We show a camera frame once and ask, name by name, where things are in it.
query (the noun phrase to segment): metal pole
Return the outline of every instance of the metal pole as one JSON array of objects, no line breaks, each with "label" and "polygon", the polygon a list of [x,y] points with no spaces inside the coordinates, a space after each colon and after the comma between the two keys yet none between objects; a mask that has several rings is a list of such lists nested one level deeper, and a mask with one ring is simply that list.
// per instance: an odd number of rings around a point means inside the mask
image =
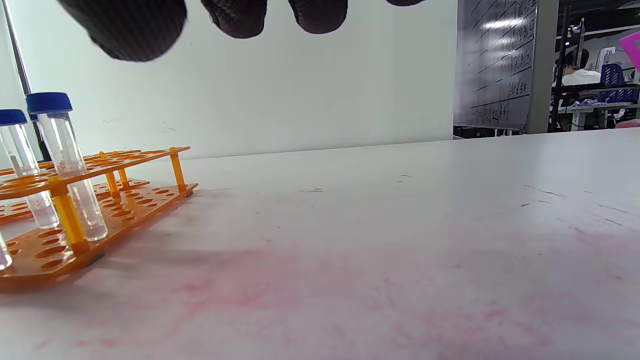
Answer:
[{"label": "metal pole", "polygon": [[585,29],[584,29],[584,18],[582,18],[582,20],[580,21],[580,42],[578,43],[578,49],[576,50],[578,52],[578,56],[576,56],[576,66],[578,66],[578,68],[582,68],[580,66],[580,64],[582,63],[582,49],[584,48],[584,34],[585,34]]},{"label": "metal pole", "polygon": [[552,126],[557,126],[557,118],[558,118],[558,107],[560,107],[560,97],[562,93],[560,89],[562,88],[562,76],[564,74],[564,51],[566,49],[566,36],[569,28],[569,16],[571,15],[571,5],[566,6],[564,8],[564,13],[562,15],[562,38],[560,39],[560,59],[558,61],[558,66],[556,69],[556,86],[554,87],[554,103],[551,111],[551,124]]},{"label": "metal pole", "polygon": [[[22,61],[22,55],[20,55],[20,47],[18,46],[18,41],[15,38],[15,29],[13,28],[13,21],[11,20],[9,7],[6,4],[6,0],[1,1],[4,9],[4,15],[6,17],[7,28],[9,30],[9,37],[11,38],[11,47],[13,48],[15,66],[18,69],[18,77],[20,77],[20,84],[22,85],[22,92],[24,93],[24,95],[27,95],[31,93],[31,86],[29,85],[27,73],[24,70],[24,62]],[[42,135],[40,134],[38,126],[34,122],[31,122],[31,125],[33,125],[33,128],[36,132],[36,138],[38,139],[38,148],[42,153],[42,161],[51,161],[51,156],[49,155],[47,146],[44,144],[44,140],[42,139]]]}]

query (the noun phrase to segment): desk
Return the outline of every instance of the desk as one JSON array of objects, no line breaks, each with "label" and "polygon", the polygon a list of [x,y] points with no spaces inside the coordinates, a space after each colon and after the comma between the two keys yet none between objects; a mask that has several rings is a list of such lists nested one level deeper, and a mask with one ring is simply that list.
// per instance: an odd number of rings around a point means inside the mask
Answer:
[{"label": "desk", "polygon": [[573,120],[571,124],[571,131],[580,131],[584,129],[584,121],[590,113],[593,113],[594,110],[618,110],[618,109],[631,109],[638,108],[640,105],[634,104],[632,102],[616,102],[612,104],[600,104],[600,105],[589,105],[589,106],[569,106],[569,107],[561,107],[558,109],[558,114],[573,114]]},{"label": "desk", "polygon": [[3,356],[636,360],[639,136],[186,160],[185,205],[74,284],[0,296]]}]

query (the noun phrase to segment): centrifuge tube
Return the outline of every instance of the centrifuge tube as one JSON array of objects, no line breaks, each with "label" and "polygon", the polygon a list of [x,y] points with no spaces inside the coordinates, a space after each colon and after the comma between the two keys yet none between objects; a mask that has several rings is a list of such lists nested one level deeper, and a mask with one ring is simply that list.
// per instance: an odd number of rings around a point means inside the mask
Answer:
[{"label": "centrifuge tube", "polygon": [[[69,112],[73,110],[66,94],[41,92],[27,95],[29,113],[37,116],[40,133],[49,150],[56,171],[61,176],[76,176],[86,171],[84,159],[71,128]],[[89,179],[70,184],[69,193],[88,241],[107,236],[100,204]]]},{"label": "centrifuge tube", "polygon": [[[18,177],[40,172],[24,124],[27,124],[27,118],[22,110],[0,110],[0,139]],[[30,195],[26,200],[39,228],[50,229],[58,226],[60,219],[48,191]]]}]

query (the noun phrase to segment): pink object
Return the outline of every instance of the pink object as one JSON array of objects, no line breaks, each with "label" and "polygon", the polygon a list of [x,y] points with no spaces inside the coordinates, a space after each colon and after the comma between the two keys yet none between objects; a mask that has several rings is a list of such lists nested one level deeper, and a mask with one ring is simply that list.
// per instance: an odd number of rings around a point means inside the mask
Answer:
[{"label": "pink object", "polygon": [[616,125],[616,129],[624,129],[626,127],[640,127],[640,119],[623,121]]},{"label": "pink object", "polygon": [[627,52],[629,59],[637,69],[640,69],[640,31],[619,40],[622,48]]}]

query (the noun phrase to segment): gloved hand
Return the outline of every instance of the gloved hand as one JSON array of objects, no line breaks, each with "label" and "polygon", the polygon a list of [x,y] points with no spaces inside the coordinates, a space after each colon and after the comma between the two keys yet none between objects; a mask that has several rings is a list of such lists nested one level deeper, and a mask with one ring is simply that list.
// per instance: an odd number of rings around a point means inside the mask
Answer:
[{"label": "gloved hand", "polygon": [[[58,1],[106,54],[125,61],[162,56],[180,37],[187,17],[184,0]],[[213,23],[231,37],[251,38],[264,29],[267,0],[201,1]],[[387,1],[410,6],[423,0]],[[289,0],[289,4],[298,25],[311,34],[330,33],[347,16],[347,0]]]}]

